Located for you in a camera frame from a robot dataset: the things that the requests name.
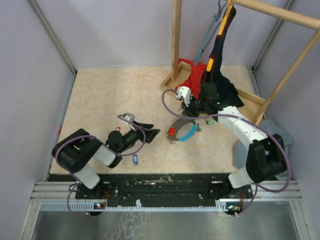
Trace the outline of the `large keyring with blue grip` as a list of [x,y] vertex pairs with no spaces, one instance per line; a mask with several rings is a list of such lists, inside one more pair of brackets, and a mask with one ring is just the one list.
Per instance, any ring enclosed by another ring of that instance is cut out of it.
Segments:
[[[174,136],[169,136],[169,129],[171,127],[175,128]],[[176,117],[169,125],[166,132],[166,137],[170,144],[175,144],[178,142],[181,143],[189,140],[192,136],[201,131],[202,129],[200,128],[199,123],[195,120]]]

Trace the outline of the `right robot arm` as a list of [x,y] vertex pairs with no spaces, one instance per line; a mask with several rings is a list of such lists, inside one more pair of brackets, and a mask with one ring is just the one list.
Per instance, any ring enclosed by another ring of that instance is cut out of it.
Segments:
[[194,97],[187,86],[179,87],[177,93],[183,99],[181,106],[185,115],[214,115],[215,120],[232,131],[247,150],[245,166],[231,173],[228,182],[223,185],[227,197],[235,198],[241,187],[259,184],[287,170],[282,137],[278,134],[267,135],[239,112],[244,103],[235,88],[220,94],[215,83],[204,83],[200,86],[198,97]]

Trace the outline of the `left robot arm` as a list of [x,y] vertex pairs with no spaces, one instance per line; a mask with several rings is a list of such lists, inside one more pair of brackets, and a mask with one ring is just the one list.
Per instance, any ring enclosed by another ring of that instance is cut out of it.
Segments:
[[104,186],[100,183],[100,177],[90,167],[89,161],[94,158],[113,169],[125,156],[123,152],[132,148],[137,141],[142,144],[151,143],[160,132],[153,124],[134,121],[126,134],[113,130],[108,134],[106,142],[102,143],[80,128],[56,144],[51,155],[59,166],[86,187],[88,195],[97,199],[103,195]]

